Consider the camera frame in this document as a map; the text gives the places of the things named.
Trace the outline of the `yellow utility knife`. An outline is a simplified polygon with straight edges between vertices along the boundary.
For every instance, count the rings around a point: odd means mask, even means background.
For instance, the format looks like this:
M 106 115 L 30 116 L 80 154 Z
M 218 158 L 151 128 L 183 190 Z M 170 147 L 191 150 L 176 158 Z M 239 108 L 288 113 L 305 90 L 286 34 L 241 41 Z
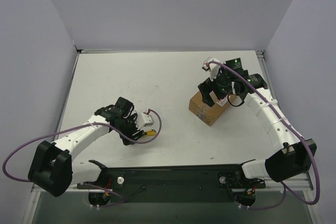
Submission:
M 142 137 L 152 137 L 152 136 L 156 136 L 156 130 L 148 130 L 148 131 L 143 131 L 142 132 Z

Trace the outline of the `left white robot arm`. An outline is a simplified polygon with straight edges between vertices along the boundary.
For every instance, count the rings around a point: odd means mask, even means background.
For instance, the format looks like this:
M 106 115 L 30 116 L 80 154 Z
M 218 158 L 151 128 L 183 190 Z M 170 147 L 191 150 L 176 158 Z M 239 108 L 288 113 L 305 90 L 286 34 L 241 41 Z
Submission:
M 55 197 L 69 186 L 90 182 L 94 187 L 106 185 L 108 175 L 95 161 L 73 166 L 74 159 L 91 143 L 111 132 L 120 131 L 124 145 L 133 144 L 145 135 L 144 127 L 152 125 L 151 115 L 133 113 L 134 105 L 119 97 L 116 104 L 98 109 L 80 129 L 74 130 L 51 143 L 41 142 L 36 149 L 28 172 L 28 179 Z

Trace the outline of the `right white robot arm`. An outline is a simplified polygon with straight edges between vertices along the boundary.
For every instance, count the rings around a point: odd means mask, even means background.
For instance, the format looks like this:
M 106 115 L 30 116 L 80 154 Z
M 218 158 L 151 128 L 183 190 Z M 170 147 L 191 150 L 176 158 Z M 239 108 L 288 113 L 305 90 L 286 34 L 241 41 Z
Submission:
M 203 103 L 213 107 L 212 94 L 221 100 L 229 95 L 240 97 L 264 127 L 275 153 L 266 159 L 248 161 L 241 169 L 247 179 L 271 178 L 276 182 L 292 178 L 309 171 L 317 146 L 313 140 L 303 140 L 294 133 L 289 121 L 271 95 L 263 77 L 249 74 L 242 68 L 240 58 L 221 63 L 216 58 L 208 58 L 203 70 L 209 77 L 198 85 Z

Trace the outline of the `brown cardboard express box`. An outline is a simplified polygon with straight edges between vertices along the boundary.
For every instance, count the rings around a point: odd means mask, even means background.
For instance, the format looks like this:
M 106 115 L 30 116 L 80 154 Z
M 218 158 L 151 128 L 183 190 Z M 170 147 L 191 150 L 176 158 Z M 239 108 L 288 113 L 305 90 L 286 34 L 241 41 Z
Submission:
M 188 106 L 188 109 L 208 126 L 212 126 L 238 98 L 238 96 L 230 94 L 223 99 L 217 99 L 214 92 L 211 92 L 210 96 L 211 100 L 215 102 L 213 106 L 203 103 L 200 92 L 191 97 Z

